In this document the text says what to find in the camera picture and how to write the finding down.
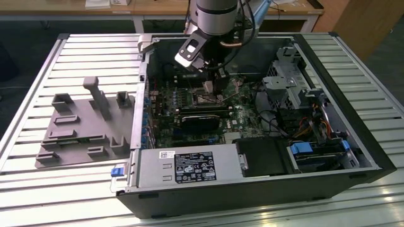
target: gray plastic part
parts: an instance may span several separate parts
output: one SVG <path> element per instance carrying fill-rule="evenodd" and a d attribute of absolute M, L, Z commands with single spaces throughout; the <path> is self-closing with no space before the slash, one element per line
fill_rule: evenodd
<path fill-rule="evenodd" d="M 86 154 L 89 157 L 108 156 L 108 152 L 106 152 L 104 146 L 90 147 L 90 148 L 86 148 L 86 150 L 88 150 Z"/>
<path fill-rule="evenodd" d="M 126 91 L 120 91 L 116 93 L 116 102 L 120 109 L 132 107 L 129 93 Z"/>
<path fill-rule="evenodd" d="M 124 137 L 120 138 L 118 143 L 116 142 L 114 138 L 112 138 L 109 147 L 114 154 L 121 154 L 128 149 L 130 149 L 130 146 Z"/>
<path fill-rule="evenodd" d="M 40 160 L 41 163 L 57 162 L 58 155 L 53 151 L 44 152 L 40 154 L 40 156 L 36 157 L 36 159 Z"/>
<path fill-rule="evenodd" d="M 68 124 L 68 123 L 77 123 L 80 121 L 80 117 L 77 115 L 66 115 L 54 118 L 54 124 Z"/>
<path fill-rule="evenodd" d="M 82 87 L 89 90 L 90 95 L 93 96 L 94 99 L 94 105 L 97 109 L 101 112 L 102 118 L 105 121 L 110 120 L 110 112 L 108 108 L 108 101 L 104 95 L 104 92 L 100 91 L 98 89 L 98 78 L 97 77 L 85 77 L 84 78 L 84 83 Z"/>
<path fill-rule="evenodd" d="M 69 138 L 76 137 L 77 133 L 73 129 L 64 130 L 64 131 L 50 131 L 48 138 L 49 139 L 61 139 L 61 138 Z"/>
<path fill-rule="evenodd" d="M 92 99 L 72 100 L 68 94 L 54 96 L 53 100 L 64 103 L 65 111 L 53 112 L 36 156 L 36 168 L 128 158 L 134 97 L 117 95 L 126 97 L 124 106 L 116 97 L 105 98 L 104 106 L 110 114 L 105 121 L 98 105 L 92 108 Z"/>
<path fill-rule="evenodd" d="M 70 113 L 69 104 L 73 103 L 69 94 L 56 94 L 52 100 L 52 106 L 58 113 Z"/>

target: barcode sticker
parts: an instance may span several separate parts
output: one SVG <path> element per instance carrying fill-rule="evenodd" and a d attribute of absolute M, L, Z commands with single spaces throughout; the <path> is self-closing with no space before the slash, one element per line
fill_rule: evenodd
<path fill-rule="evenodd" d="M 173 150 L 170 151 L 160 151 L 158 158 L 173 158 L 176 152 Z"/>

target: motherboard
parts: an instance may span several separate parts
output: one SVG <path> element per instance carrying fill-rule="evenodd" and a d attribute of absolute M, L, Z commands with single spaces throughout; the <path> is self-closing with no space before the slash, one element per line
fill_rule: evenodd
<path fill-rule="evenodd" d="M 265 135 L 256 113 L 252 87 L 229 76 L 221 94 L 205 92 L 193 78 L 154 80 L 150 90 L 156 148 L 232 143 Z"/>

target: wooden table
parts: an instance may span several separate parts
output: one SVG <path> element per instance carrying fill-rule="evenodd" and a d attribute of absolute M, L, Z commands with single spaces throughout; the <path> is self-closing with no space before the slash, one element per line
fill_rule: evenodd
<path fill-rule="evenodd" d="M 137 33 L 144 33 L 144 20 L 182 20 L 186 14 L 188 0 L 136 0 L 134 4 L 134 27 Z M 310 32 L 322 9 L 314 9 L 306 0 L 297 0 L 296 3 L 278 5 L 276 9 L 268 10 L 265 20 L 304 20 L 301 32 Z"/>
<path fill-rule="evenodd" d="M 0 20 L 132 20 L 137 33 L 144 33 L 142 21 L 182 20 L 188 0 L 132 0 L 128 6 L 112 5 L 109 9 L 85 10 L 85 0 L 0 0 Z M 301 32 L 312 31 L 321 9 L 306 0 L 281 4 L 269 9 L 265 20 L 304 20 Z"/>
<path fill-rule="evenodd" d="M 134 2 L 85 10 L 85 0 L 0 0 L 0 20 L 133 20 Z"/>

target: white label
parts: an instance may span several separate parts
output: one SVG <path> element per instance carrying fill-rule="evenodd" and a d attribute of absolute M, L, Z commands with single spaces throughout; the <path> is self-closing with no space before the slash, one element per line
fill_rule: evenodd
<path fill-rule="evenodd" d="M 170 151 L 160 151 L 160 158 L 173 158 L 174 157 L 176 152 L 173 150 Z"/>
<path fill-rule="evenodd" d="M 112 13 L 118 13 L 118 14 L 129 14 L 130 11 L 112 11 Z"/>

